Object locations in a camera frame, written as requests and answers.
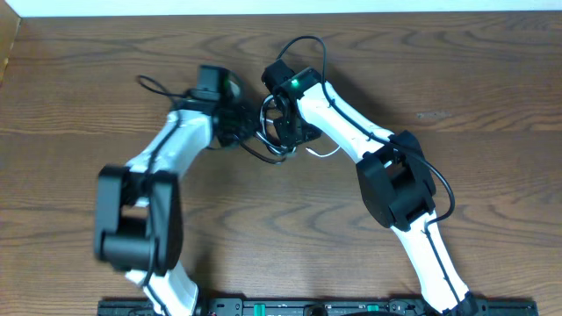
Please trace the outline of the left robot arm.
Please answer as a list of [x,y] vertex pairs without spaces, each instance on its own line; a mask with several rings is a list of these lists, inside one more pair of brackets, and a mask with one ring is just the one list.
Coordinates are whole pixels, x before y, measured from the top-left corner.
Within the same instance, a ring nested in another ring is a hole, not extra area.
[[255,121],[241,78],[202,65],[194,87],[173,93],[148,75],[136,82],[166,97],[161,131],[124,165],[104,166],[97,176],[93,253],[124,272],[147,295],[157,315],[193,315],[199,287],[180,260],[184,241],[180,183],[212,142],[236,147]]

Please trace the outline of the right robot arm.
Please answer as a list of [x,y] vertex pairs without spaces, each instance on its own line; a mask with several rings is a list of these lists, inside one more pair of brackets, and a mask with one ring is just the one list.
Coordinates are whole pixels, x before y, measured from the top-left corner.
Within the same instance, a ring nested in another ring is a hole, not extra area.
[[300,72],[276,60],[261,80],[281,117],[280,142],[296,147],[325,133],[356,165],[361,198],[370,215],[391,229],[419,279],[423,299],[443,315],[471,315],[473,298],[456,272],[438,229],[436,183],[446,180],[408,131],[377,126],[344,101],[314,68]]

